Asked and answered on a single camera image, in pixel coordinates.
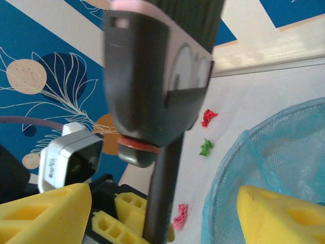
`blue mesh basket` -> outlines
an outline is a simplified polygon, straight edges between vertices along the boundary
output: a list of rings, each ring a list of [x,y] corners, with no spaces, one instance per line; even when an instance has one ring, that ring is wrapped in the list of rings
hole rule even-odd
[[[282,110],[240,135],[206,197],[202,244],[245,244],[236,211],[242,185],[325,202],[325,98]]]

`yellow foam block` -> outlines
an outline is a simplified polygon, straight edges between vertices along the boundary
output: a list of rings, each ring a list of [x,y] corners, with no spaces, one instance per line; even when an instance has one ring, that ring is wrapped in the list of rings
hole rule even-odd
[[[142,236],[147,200],[132,193],[116,194],[115,206],[119,221],[128,226],[137,235]],[[175,239],[173,225],[169,226],[168,242]]]
[[[325,244],[325,207],[242,186],[237,213],[246,244]]]
[[[104,211],[95,212],[92,230],[114,244],[150,244],[125,224]]]
[[[91,209],[88,184],[0,205],[0,244],[80,244]]]

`purple cable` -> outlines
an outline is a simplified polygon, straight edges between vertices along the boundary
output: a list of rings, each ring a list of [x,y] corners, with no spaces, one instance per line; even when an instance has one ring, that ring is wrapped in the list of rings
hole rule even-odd
[[[23,116],[0,116],[0,124],[28,124],[34,126],[45,126],[56,130],[62,130],[63,124],[41,118]]]

